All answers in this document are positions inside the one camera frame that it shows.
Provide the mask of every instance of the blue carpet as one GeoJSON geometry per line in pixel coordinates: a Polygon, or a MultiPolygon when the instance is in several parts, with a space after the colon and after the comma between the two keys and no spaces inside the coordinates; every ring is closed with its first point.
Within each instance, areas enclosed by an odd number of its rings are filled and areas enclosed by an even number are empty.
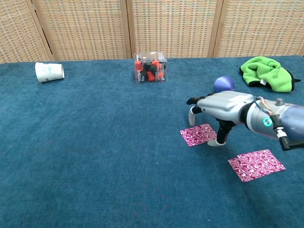
{"type": "MultiPolygon", "coordinates": [[[[304,150],[237,126],[224,147],[188,147],[188,98],[219,76],[236,90],[304,105],[304,58],[273,57],[291,93],[249,88],[249,58],[169,59],[168,82],[136,84],[132,60],[63,62],[39,83],[35,63],[0,65],[0,227],[298,228],[304,150]],[[228,159],[270,149],[285,171],[242,183],[228,159]]],[[[197,124],[218,122],[199,115],[197,124]]]]}

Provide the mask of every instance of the cable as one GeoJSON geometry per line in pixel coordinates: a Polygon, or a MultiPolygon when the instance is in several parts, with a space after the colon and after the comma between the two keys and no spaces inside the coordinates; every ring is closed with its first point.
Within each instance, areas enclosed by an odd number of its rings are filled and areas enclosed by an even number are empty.
{"type": "Polygon", "coordinates": [[[263,105],[265,106],[265,108],[270,112],[270,114],[272,115],[272,110],[271,108],[268,107],[268,105],[266,104],[265,99],[262,96],[258,96],[258,99],[262,100],[263,105]]]}
{"type": "Polygon", "coordinates": [[[263,113],[266,113],[267,115],[271,116],[271,115],[272,115],[271,109],[268,110],[267,108],[261,107],[261,106],[257,103],[257,100],[262,100],[262,101],[261,101],[262,104],[266,104],[266,103],[263,103],[263,100],[264,100],[264,99],[263,99],[262,97],[255,97],[254,102],[255,102],[256,106],[257,106],[263,113]]]}

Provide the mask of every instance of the patterned paper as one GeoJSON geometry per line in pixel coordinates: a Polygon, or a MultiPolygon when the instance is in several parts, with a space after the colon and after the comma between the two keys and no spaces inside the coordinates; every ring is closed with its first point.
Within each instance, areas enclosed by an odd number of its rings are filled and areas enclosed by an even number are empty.
{"type": "Polygon", "coordinates": [[[239,154],[228,162],[243,182],[286,169],[268,149],[239,154]]]}
{"type": "Polygon", "coordinates": [[[211,139],[216,139],[217,137],[217,134],[208,123],[181,130],[180,133],[188,146],[196,146],[206,143],[211,139]]]}

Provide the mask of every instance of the room divider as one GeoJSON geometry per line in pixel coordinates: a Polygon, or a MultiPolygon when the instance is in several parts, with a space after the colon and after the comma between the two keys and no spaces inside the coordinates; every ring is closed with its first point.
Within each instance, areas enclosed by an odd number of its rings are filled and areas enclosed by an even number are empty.
{"type": "Polygon", "coordinates": [[[0,3],[0,63],[304,55],[302,0],[14,0],[0,3]]]}

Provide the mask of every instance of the clear plastic box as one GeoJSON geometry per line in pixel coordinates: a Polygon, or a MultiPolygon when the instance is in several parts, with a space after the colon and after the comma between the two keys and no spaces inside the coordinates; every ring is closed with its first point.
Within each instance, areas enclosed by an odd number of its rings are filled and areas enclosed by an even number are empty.
{"type": "Polygon", "coordinates": [[[134,74],[136,83],[166,82],[166,56],[158,51],[135,53],[134,74]]]}

